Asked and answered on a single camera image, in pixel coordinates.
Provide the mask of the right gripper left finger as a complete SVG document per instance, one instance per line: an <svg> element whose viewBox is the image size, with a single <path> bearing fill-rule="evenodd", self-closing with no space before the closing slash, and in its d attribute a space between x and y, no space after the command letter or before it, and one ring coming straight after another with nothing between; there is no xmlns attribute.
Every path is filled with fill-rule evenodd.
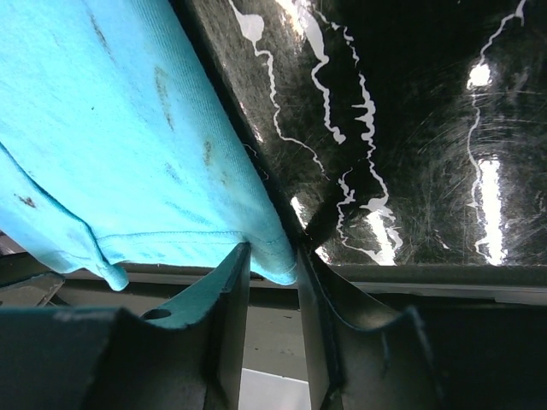
<svg viewBox="0 0 547 410"><path fill-rule="evenodd" d="M250 246L142 315L123 307L52 307L62 285L14 256L2 292L39 299L1 306L4 409L235 409L238 407L250 281Z"/></svg>

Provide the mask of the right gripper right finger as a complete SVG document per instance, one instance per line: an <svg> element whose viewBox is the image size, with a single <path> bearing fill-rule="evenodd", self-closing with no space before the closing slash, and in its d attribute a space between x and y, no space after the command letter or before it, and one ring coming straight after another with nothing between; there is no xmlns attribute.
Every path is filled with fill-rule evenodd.
<svg viewBox="0 0 547 410"><path fill-rule="evenodd" d="M314 409L543 409L544 307L381 302L297 254Z"/></svg>

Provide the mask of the bright blue t shirt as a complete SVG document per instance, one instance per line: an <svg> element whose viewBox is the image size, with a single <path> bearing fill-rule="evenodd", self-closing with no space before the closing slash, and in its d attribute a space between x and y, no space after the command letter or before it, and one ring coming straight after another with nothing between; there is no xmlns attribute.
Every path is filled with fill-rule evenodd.
<svg viewBox="0 0 547 410"><path fill-rule="evenodd" d="M59 273L113 290L125 262L251 268L296 256L167 1L1 4L1 229Z"/></svg>

